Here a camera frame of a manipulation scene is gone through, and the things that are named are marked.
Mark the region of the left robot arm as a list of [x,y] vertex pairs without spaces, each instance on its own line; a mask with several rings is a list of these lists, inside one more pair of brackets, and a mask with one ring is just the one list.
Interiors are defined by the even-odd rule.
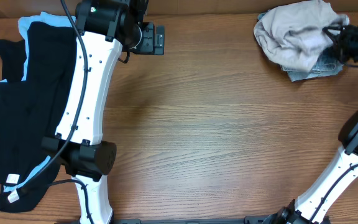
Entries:
[[53,137],[42,139],[51,161],[63,165],[78,192],[78,223],[113,223],[108,174],[117,147],[103,141],[109,85],[121,54],[163,55],[165,29],[145,22],[148,1],[82,1],[70,20],[77,53],[64,114]]

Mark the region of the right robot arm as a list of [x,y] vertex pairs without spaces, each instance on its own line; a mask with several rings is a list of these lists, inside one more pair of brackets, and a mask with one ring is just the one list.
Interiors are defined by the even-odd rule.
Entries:
[[[358,26],[327,26],[323,28],[323,32],[333,41],[339,61],[346,63],[353,59],[354,66],[358,68]],[[264,223],[330,222],[328,210],[358,178],[358,110],[344,124],[338,140],[341,146],[313,185],[288,206],[266,217]]]

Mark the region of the beige khaki shorts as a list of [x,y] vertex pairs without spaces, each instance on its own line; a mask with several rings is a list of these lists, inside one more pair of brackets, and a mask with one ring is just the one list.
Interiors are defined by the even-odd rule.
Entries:
[[302,1],[269,10],[256,23],[254,36],[270,61],[308,72],[333,44],[323,28],[349,23],[349,17],[333,11],[330,3]]

